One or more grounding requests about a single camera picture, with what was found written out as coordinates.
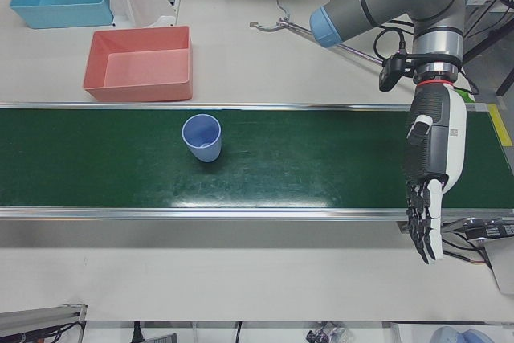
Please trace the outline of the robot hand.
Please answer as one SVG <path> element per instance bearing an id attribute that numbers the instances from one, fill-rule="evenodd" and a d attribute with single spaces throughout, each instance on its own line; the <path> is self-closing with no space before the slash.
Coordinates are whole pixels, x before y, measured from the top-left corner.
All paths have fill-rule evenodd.
<path id="1" fill-rule="evenodd" d="M 463 171 L 467 108 L 453 84 L 417 85 L 406 122 L 403 173 L 408 231 L 422 261 L 443 257 L 443 195 Z"/>

